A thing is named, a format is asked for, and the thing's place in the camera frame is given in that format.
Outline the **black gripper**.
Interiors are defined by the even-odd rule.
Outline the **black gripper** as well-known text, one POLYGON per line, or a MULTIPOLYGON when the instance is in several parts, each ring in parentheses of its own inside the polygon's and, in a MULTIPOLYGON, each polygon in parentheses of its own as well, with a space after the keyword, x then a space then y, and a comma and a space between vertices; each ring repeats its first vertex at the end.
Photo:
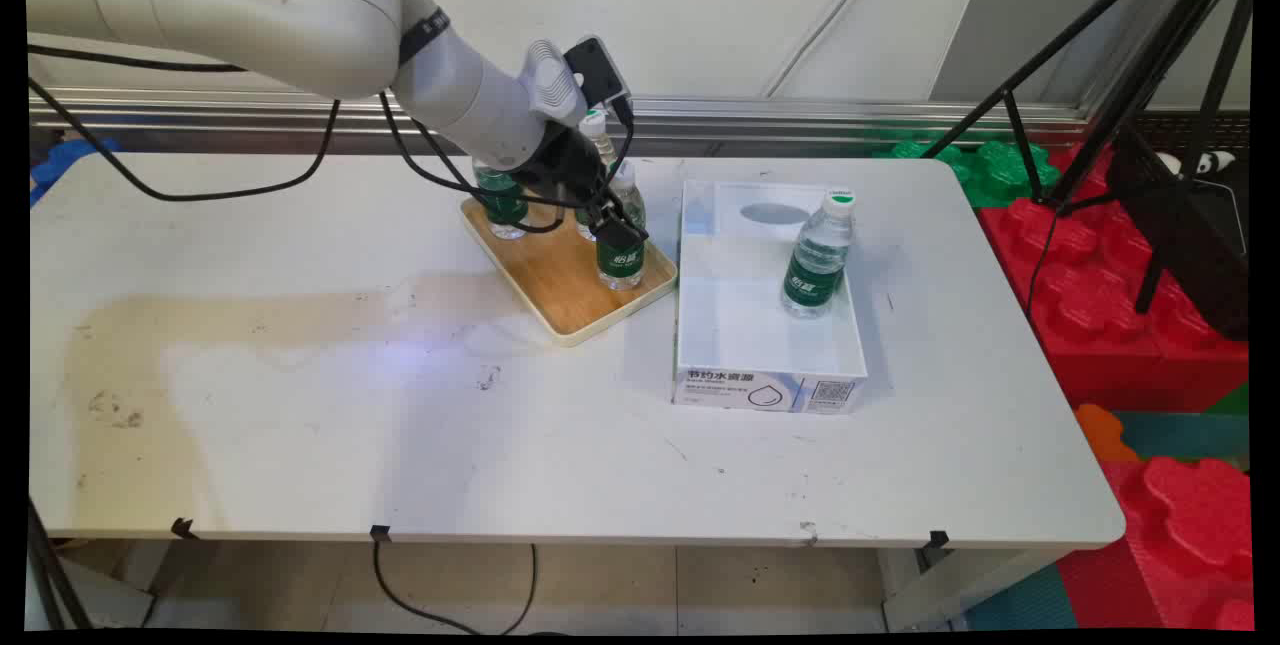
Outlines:
POLYGON ((520 166, 522 195, 531 203, 589 209, 590 232, 598 244, 640 247, 649 238, 646 206, 639 188, 609 188, 608 166, 580 131, 545 124, 532 156, 520 166))

